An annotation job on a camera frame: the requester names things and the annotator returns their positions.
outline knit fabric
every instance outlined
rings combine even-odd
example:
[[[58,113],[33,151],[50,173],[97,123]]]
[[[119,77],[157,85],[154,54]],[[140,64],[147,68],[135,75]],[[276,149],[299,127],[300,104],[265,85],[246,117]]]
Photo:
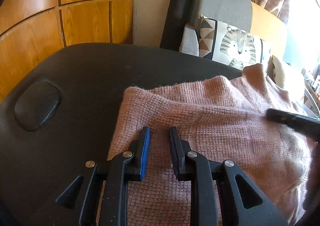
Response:
[[[146,178],[129,182],[128,225],[190,224],[191,185],[173,174],[171,126],[208,159],[233,160],[293,225],[303,212],[310,152],[304,136],[266,120],[268,108],[304,114],[263,75],[261,64],[231,81],[217,76],[150,91],[126,89],[108,159],[127,150],[143,126],[152,134]]]

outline rolled mat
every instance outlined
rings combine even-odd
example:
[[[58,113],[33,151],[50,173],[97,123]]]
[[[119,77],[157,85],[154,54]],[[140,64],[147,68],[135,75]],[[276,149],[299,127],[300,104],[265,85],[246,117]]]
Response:
[[[179,51],[183,27],[187,22],[192,2],[193,0],[170,0],[160,48]]]

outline tiger cushion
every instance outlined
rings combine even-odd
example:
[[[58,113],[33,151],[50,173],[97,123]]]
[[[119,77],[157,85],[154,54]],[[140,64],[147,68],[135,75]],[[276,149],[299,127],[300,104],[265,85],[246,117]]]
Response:
[[[267,71],[271,44],[237,27],[200,16],[199,56],[239,70],[262,63]]]

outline metal screw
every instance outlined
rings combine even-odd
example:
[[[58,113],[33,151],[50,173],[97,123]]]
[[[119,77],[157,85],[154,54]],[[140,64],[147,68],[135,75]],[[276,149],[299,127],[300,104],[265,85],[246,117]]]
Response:
[[[197,152],[195,152],[195,151],[189,151],[189,152],[187,153],[187,155],[188,155],[188,157],[196,157],[198,154],[197,154]]]
[[[126,157],[126,158],[132,157],[132,152],[131,152],[131,151],[125,151],[125,152],[122,153],[122,155],[123,155],[124,157]]]
[[[95,163],[94,161],[90,160],[90,161],[87,161],[87,162],[85,163],[85,166],[86,166],[87,168],[91,168],[91,167],[94,167],[95,164],[96,164],[96,163]]]
[[[224,161],[224,164],[228,167],[233,167],[235,163],[232,160],[226,160]]]

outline tiger print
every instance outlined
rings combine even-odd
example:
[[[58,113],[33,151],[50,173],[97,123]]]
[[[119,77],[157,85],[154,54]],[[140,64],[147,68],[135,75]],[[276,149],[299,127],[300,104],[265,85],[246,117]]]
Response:
[[[228,54],[228,48],[230,48],[231,41],[234,41],[237,43],[239,57],[241,58],[241,54],[243,53],[243,48],[246,45],[247,47],[250,48],[249,49],[249,52],[250,52],[249,63],[255,64],[256,63],[256,49],[255,49],[255,46],[253,43],[254,38],[251,35],[248,35],[246,32],[244,32],[238,28],[227,26],[227,30],[228,30],[228,32],[225,34],[225,36],[222,39],[220,52]],[[242,69],[243,69],[243,61],[239,61],[239,59],[238,60],[233,59],[229,65],[235,66],[238,64],[240,65],[240,67],[242,66]]]

